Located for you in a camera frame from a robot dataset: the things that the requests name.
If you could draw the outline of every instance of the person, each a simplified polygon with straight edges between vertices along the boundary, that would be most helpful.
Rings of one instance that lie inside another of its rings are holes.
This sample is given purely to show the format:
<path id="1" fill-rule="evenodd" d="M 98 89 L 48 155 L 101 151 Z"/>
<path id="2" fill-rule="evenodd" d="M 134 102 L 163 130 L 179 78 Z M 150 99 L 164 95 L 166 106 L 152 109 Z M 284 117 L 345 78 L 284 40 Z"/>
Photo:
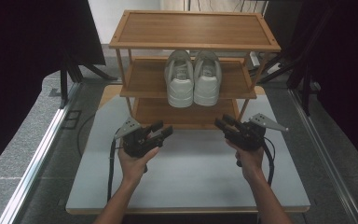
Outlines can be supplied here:
<path id="1" fill-rule="evenodd" d="M 262 223 L 293 223 L 290 217 L 283 211 L 281 204 L 264 177 L 261 168 L 264 149 L 261 147 L 256 151 L 248 151 L 235 146 L 227 139 L 226 142 L 237 151 L 235 157 L 242 163 L 242 174 L 254 194 Z M 101 214 L 98 215 L 94 224 L 121 223 L 131 195 L 144 174 L 147 162 L 154 158 L 158 151 L 158 147 L 155 147 L 140 159 L 131 158 L 122 148 L 118 151 L 123 179 L 116 193 L 109 200 Z"/>

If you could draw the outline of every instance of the white table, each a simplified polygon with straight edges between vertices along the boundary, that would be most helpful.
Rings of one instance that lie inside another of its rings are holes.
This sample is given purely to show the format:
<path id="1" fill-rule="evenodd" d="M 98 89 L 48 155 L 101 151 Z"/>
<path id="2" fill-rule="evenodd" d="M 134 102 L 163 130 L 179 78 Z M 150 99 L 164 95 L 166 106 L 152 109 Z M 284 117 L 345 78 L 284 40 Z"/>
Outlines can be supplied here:
<path id="1" fill-rule="evenodd" d="M 276 120 L 265 94 L 250 101 L 243 120 L 262 113 Z M 95 116 L 89 141 L 66 205 L 70 214 L 98 214 L 106 204 L 109 153 L 113 135 L 128 118 L 125 98 L 114 97 Z M 283 140 L 281 132 L 267 130 L 276 147 L 272 189 L 287 212 L 306 212 L 310 201 Z M 230 213 L 256 212 L 255 200 L 235 150 L 218 130 L 174 130 L 132 195 L 129 213 Z M 268 159 L 263 170 L 269 173 Z M 122 177 L 115 160 L 113 189 Z"/>

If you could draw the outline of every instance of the shoe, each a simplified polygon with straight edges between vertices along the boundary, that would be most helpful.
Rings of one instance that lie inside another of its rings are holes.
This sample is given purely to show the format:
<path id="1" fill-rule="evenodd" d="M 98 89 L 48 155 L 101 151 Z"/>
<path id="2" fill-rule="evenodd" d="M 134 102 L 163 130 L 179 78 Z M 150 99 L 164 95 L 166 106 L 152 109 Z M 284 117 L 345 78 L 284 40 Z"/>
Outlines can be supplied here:
<path id="1" fill-rule="evenodd" d="M 168 103 L 173 107 L 188 107 L 193 104 L 193 64 L 185 50 L 174 51 L 165 64 Z"/>
<path id="2" fill-rule="evenodd" d="M 201 51 L 195 59 L 194 103 L 215 105 L 219 99 L 222 69 L 219 58 L 211 51 Z"/>

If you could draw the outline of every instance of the white shoe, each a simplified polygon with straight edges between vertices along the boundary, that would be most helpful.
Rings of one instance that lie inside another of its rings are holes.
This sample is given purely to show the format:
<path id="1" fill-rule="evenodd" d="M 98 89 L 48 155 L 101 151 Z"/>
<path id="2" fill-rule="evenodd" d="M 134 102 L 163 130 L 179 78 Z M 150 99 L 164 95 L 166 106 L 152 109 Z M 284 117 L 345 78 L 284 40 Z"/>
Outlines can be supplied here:
<path id="1" fill-rule="evenodd" d="M 204 50 L 197 55 L 194 63 L 194 102 L 197 105 L 215 105 L 222 83 L 219 58 L 213 52 Z"/>
<path id="2" fill-rule="evenodd" d="M 185 50 L 176 50 L 168 58 L 164 70 L 168 103 L 173 107 L 193 104 L 193 64 Z"/>

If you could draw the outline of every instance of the shoe rack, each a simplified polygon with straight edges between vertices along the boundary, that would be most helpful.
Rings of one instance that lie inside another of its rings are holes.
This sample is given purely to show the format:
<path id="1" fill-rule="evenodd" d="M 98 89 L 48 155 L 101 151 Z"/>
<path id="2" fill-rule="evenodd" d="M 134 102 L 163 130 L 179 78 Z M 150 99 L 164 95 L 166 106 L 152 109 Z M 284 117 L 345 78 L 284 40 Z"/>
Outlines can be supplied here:
<path id="1" fill-rule="evenodd" d="M 131 115 L 143 125 L 162 119 L 175 129 L 215 129 L 214 119 L 223 114 L 241 119 L 249 101 L 256 98 L 255 83 L 269 54 L 281 50 L 258 13 L 138 10 L 124 11 L 109 48 L 116 50 L 123 82 L 120 96 L 126 97 Z M 121 60 L 123 49 L 130 58 L 127 71 Z M 168 104 L 164 79 L 168 57 L 132 57 L 132 49 L 205 49 L 245 52 L 246 56 L 219 58 L 223 77 L 216 105 L 175 108 Z M 246 67 L 251 51 L 265 53 L 254 77 Z M 131 97 L 135 98 L 133 106 Z M 237 99 L 245 99 L 241 110 Z"/>

